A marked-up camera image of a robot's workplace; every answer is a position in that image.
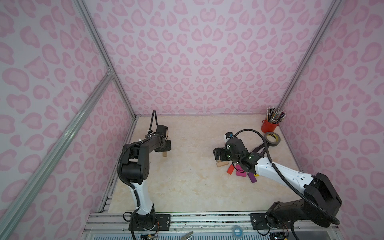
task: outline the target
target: black cable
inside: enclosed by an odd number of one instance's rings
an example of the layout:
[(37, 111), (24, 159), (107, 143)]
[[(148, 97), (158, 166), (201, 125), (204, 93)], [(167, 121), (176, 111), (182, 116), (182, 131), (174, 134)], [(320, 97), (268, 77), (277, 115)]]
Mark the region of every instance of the black cable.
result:
[(237, 168), (235, 167), (235, 165), (233, 164), (233, 162), (232, 162), (232, 166), (235, 168), (236, 171), (240, 172), (239, 170), (237, 170)]
[(125, 214), (131, 214), (132, 215), (132, 212), (125, 212), (122, 214), (122, 218), (124, 219), (124, 221), (129, 222), (127, 219), (125, 219)]
[(130, 188), (132, 188), (132, 190), (133, 190), (134, 193), (135, 193), (136, 202), (137, 202), (137, 208), (136, 208), (133, 212), (125, 212), (125, 213), (123, 213), (122, 218), (124, 219), (124, 221), (128, 222), (128, 220), (125, 219), (124, 214), (126, 214), (126, 213), (130, 213), (130, 214), (131, 214), (131, 219), (130, 219), (130, 221), (129, 221), (129, 224), (131, 225), (131, 235), (132, 235), (133, 240), (137, 240), (136, 237), (135, 237), (135, 233), (134, 233), (134, 231), (133, 231), (133, 216), (136, 214), (136, 212), (137, 212), (137, 211), (139, 210), (139, 208), (140, 208), (140, 199), (139, 199), (139, 194), (137, 193), (136, 187), (135, 187), (132, 183), (130, 183), (130, 182), (128, 182), (127, 185), (128, 185)]
[(259, 232), (259, 230), (257, 229), (257, 225), (259, 225), (259, 223), (263, 223), (262, 221), (258, 221), (257, 223), (256, 223), (256, 231), (257, 231), (257, 233), (258, 234), (260, 234), (261, 236), (267, 236), (268, 234), (269, 234), (269, 231), (271, 230), (271, 226), (269, 226), (269, 229), (268, 229), (268, 232), (266, 233), (266, 234), (261, 234), (260, 232)]
[(328, 213), (325, 209), (321, 208), (319, 205), (317, 205), (316, 203), (314, 203), (312, 200), (310, 200), (309, 198), (307, 198), (306, 196), (304, 196), (304, 194), (302, 194), (301, 192), (299, 192), (299, 190), (297, 190), (294, 186), (292, 186), (292, 184), (282, 175), (282, 173), (280, 172), (280, 170), (277, 168), (277, 166), (273, 163), (272, 161), (272, 158), (271, 158), (271, 155), (269, 154), (269, 150), (268, 150), (268, 144), (265, 140), (265, 138), (263, 137), (263, 135), (261, 135), (258, 131), (256, 130), (253, 130), (253, 129), (243, 129), (243, 130), (240, 130), (238, 131), (233, 137), (236, 137), (239, 133), (241, 132), (245, 132), (245, 131), (251, 131), (251, 132), (255, 132), (257, 133), (263, 140), (263, 143), (264, 143), (264, 148), (265, 148), (265, 152), (266, 152), (266, 155), (269, 159), (269, 162), (271, 163), (272, 167), (275, 169), (275, 171), (277, 172), (277, 174), (279, 175), (279, 177), (283, 180), (283, 182), (294, 192), (296, 193), (297, 195), (299, 195), (299, 197), (301, 197), (302, 199), (304, 199), (304, 201), (306, 201), (307, 203), (309, 203), (312, 207), (314, 207), (317, 211), (321, 212), (322, 214), (326, 215), (326, 217), (328, 217), (330, 220), (331, 220), (331, 223), (335, 224), (335, 225), (339, 225), (340, 224), (340, 221), (339, 219), (337, 219), (335, 216), (333, 216), (332, 214)]
[(149, 125), (148, 135), (152, 133), (153, 116), (155, 116), (156, 127), (158, 126), (156, 110), (153, 110), (152, 117), (151, 117), (151, 124)]
[(300, 240), (299, 237), (296, 235), (295, 233), (295, 227), (293, 226), (293, 224), (296, 222), (296, 220), (292, 220), (291, 221), (291, 232), (292, 232), (292, 235), (296, 238), (296, 240)]

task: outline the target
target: enclosure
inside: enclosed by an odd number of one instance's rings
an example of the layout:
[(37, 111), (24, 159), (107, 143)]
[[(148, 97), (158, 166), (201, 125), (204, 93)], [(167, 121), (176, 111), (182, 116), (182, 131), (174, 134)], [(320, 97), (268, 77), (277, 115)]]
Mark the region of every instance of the enclosure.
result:
[(150, 154), (151, 200), (171, 214), (159, 238), (239, 225), (262, 239), (250, 214), (300, 197), (227, 174), (212, 150), (261, 132), (271, 106), (286, 112), (273, 161), (325, 174), (343, 202), (340, 225), (298, 221), (298, 236), (384, 238), (383, 12), (380, 0), (2, 1), (0, 239), (129, 239), (135, 201), (116, 164), (152, 110), (172, 141)]

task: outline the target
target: pink leopard print wall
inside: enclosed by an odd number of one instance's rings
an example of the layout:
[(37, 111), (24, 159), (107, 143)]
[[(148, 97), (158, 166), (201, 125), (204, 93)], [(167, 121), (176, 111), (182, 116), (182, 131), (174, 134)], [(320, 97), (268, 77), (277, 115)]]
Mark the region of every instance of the pink leopard print wall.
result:
[(346, 1), (281, 125), (304, 171), (334, 184), (346, 240), (384, 238), (383, 12), (383, 1)]
[(277, 105), (331, 0), (87, 0), (136, 114)]
[(97, 211), (130, 123), (110, 83), (10, 240), (77, 239)]
[(1, 217), (106, 68), (71, 0), (0, 6)]

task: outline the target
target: blue tape roll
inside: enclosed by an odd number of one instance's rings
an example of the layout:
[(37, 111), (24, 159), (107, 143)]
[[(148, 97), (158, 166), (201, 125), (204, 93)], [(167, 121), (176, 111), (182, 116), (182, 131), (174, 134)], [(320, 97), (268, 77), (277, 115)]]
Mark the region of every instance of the blue tape roll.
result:
[(233, 228), (232, 228), (232, 236), (234, 238), (237, 238), (237, 239), (242, 238), (244, 236), (243, 229), (240, 226), (238, 226), (238, 225), (233, 226)]

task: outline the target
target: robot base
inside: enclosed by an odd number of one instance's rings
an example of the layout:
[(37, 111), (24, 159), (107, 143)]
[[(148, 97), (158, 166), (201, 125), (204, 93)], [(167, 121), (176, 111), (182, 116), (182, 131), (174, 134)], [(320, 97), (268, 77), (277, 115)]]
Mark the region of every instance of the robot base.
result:
[[(265, 214), (259, 213), (259, 214), (250, 214), (251, 217), (251, 223), (253, 230), (260, 230), (260, 229), (268, 229), (269, 226), (266, 224), (265, 220)], [(291, 229), (291, 225), (289, 222), (285, 222), (288, 229)], [(271, 226), (273, 229), (285, 229), (282, 224), (276, 224)]]
[(149, 214), (133, 216), (133, 221), (129, 223), (129, 230), (133, 227), (134, 231), (156, 231), (159, 222), (159, 231), (168, 231), (170, 226), (170, 214), (156, 214), (155, 207)]

